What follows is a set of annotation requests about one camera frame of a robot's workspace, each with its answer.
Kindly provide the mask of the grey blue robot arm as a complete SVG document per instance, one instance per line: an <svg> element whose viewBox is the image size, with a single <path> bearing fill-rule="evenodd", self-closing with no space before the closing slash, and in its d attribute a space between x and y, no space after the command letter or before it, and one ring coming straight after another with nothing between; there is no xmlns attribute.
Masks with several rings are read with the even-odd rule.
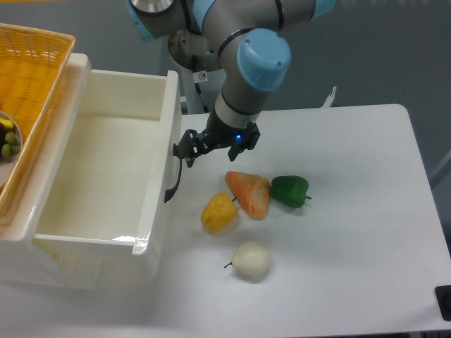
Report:
<svg viewBox="0 0 451 338"><path fill-rule="evenodd" d="M205 38L225 81L206 128L187 130L174 154L191 167L216 149L229 159L252 150L260 137L256 120L283 83L292 54L279 32L332 11L334 1L126 1L144 40L184 30Z"/></svg>

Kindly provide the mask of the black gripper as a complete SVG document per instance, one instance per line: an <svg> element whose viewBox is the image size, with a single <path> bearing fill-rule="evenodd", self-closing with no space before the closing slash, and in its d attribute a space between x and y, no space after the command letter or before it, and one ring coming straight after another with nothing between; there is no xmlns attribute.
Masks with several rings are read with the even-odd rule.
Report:
<svg viewBox="0 0 451 338"><path fill-rule="evenodd" d="M234 161L243 151L253 150L259 137L260 131L256 123L248 122L244 129L237 129L225 124L212 111L202 132L188 129L183 133L180 141L173 145L173 155L191 168L198 157L216 149L230 147L228 157L230 161Z"/></svg>

